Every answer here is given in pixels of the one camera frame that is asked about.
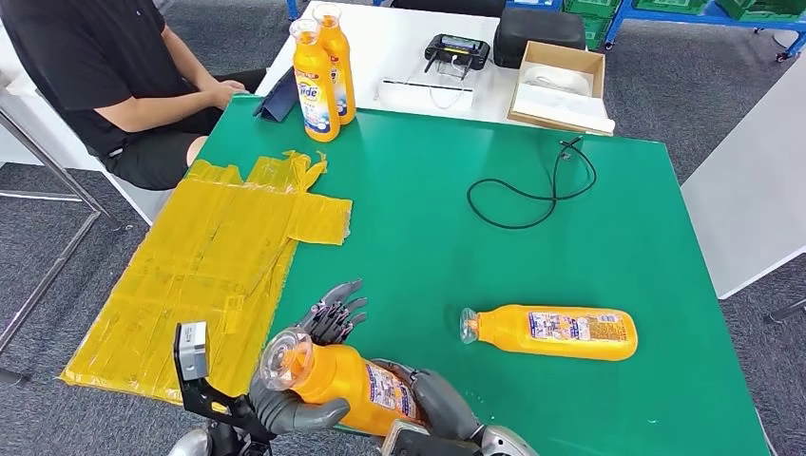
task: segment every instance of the orange bottle lying on table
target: orange bottle lying on table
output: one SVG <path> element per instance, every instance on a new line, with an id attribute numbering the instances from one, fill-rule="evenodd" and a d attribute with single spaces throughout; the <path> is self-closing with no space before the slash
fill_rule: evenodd
<path id="1" fill-rule="evenodd" d="M 268 343 L 259 371 L 267 388 L 293 390 L 308 404 L 346 399 L 350 412 L 341 424 L 356 430 L 385 436 L 395 420 L 420 421 L 411 390 L 393 373 L 352 347 L 320 347 L 299 328 L 283 330 Z"/>
<path id="2" fill-rule="evenodd" d="M 462 311 L 462 341 L 480 340 L 507 352 L 620 361 L 638 348 L 629 314 L 586 307 L 520 306 Z"/>

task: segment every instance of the metal frame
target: metal frame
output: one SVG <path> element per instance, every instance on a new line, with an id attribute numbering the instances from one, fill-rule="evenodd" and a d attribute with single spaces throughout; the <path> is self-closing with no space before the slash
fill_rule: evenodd
<path id="1" fill-rule="evenodd" d="M 714 26 L 742 27 L 746 29 L 776 29 L 794 30 L 797 32 L 797 39 L 785 51 L 777 56 L 779 62 L 798 55 L 800 49 L 806 45 L 806 21 L 795 22 L 744 22 L 727 15 L 727 13 L 713 0 L 708 3 L 700 14 L 681 14 L 679 12 L 654 11 L 650 9 L 635 9 L 632 0 L 622 0 L 610 28 L 604 36 L 604 48 L 613 47 L 616 33 L 624 22 L 624 19 L 638 19 L 641 21 L 661 21 L 661 22 L 681 22 L 685 24 L 707 24 Z"/>
<path id="2" fill-rule="evenodd" d="M 113 230 L 118 231 L 121 228 L 129 229 L 131 225 L 124 227 L 116 218 L 112 217 L 106 209 L 98 203 L 88 192 L 82 187 L 58 162 L 56 162 L 46 151 L 42 148 L 33 138 L 31 138 L 21 127 L 17 124 L 11 116 L 2 108 L 0 108 L 0 126 L 5 127 L 9 133 L 19 141 L 34 157 L 36 157 L 42 164 L 56 176 L 67 188 L 72 192 L 71 194 L 55 194 L 55 193 L 41 193 L 41 192 L 25 192 L 25 191 L 0 191 L 0 197 L 8 198 L 23 198 L 30 200 L 58 200 L 58 201 L 83 201 L 92 212 L 84 220 L 84 223 L 79 228 L 78 232 L 73 236 L 67 246 L 56 257 L 53 265 L 45 273 L 45 276 L 36 285 L 33 293 L 30 294 L 28 299 L 20 307 L 19 311 L 11 319 L 11 322 L 0 334 L 0 354 L 9 345 L 9 342 L 20 330 L 20 327 L 25 323 L 30 313 L 45 295 L 45 292 L 50 288 L 50 285 L 56 279 L 56 276 L 62 272 L 65 264 L 75 252 L 78 245 L 89 233 L 92 224 L 100 216 L 104 216 L 112 224 Z M 17 372 L 10 370 L 0 369 L 0 385 L 22 385 L 28 382 L 28 378 Z"/>
<path id="3" fill-rule="evenodd" d="M 769 323 L 783 323 L 783 320 L 789 316 L 797 314 L 798 312 L 806 313 L 806 297 L 800 299 L 798 302 L 782 307 L 776 311 L 767 314 L 766 320 Z"/>

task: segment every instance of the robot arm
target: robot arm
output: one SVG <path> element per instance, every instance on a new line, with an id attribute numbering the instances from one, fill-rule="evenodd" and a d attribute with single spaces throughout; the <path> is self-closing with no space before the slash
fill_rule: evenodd
<path id="1" fill-rule="evenodd" d="M 422 427 L 395 422 L 384 442 L 383 456 L 538 456 L 511 429 L 482 425 L 465 399 L 439 373 L 414 370 L 386 359 L 373 362 L 409 384 L 432 434 Z"/>
<path id="2" fill-rule="evenodd" d="M 360 280 L 334 287 L 297 325 L 318 345 L 343 342 L 355 325 L 366 319 L 365 313 L 351 316 L 366 305 L 366 298 L 348 302 L 360 287 Z M 344 399 L 319 406 L 305 404 L 290 390 L 269 390 L 257 374 L 248 394 L 230 397 L 213 388 L 206 380 L 209 362 L 204 322 L 177 326 L 174 362 L 185 409 L 211 421 L 205 429 L 194 429 L 182 437 L 169 456 L 271 455 L 269 442 L 276 435 L 332 428 L 350 411 Z M 383 359 L 373 362 L 409 384 L 429 426 L 426 430 L 395 422 L 382 448 L 384 456 L 537 456 L 511 430 L 483 426 L 464 398 L 438 373 Z M 217 409 L 216 404 L 226 411 Z"/>

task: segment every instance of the yellow tape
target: yellow tape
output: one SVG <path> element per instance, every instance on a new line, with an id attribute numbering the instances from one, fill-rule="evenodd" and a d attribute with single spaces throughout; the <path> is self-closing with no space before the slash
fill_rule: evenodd
<path id="1" fill-rule="evenodd" d="M 305 193 L 324 157 L 285 155 L 260 158 L 246 182 L 196 161 L 60 378 L 180 404 L 174 331 L 205 320 L 210 383 L 244 393 L 297 241 L 341 244 L 349 226 L 351 201 Z"/>

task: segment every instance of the green table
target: green table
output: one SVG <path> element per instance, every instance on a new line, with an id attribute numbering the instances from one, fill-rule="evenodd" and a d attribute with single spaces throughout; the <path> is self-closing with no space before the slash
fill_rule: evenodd
<path id="1" fill-rule="evenodd" d="M 497 177 L 545 194 L 547 163 L 574 134 L 361 110 L 318 143 L 298 109 L 270 123 L 252 118 L 256 105 L 237 98 L 201 158 L 245 177 L 260 155 L 320 150 L 328 173 L 312 191 L 355 202 L 343 246 L 299 244 L 271 334 L 362 277 L 369 320 L 349 342 L 364 357 L 440 371 L 483 421 L 542 456 L 768 454 L 663 144 L 585 136 L 593 189 L 535 228 L 505 231 L 470 211 L 468 186 Z M 579 161 L 563 169 L 561 187 L 582 183 Z M 497 188 L 477 200 L 511 223 L 546 209 Z M 462 308 L 508 303 L 627 311 L 638 351 L 602 362 L 461 343 Z"/>

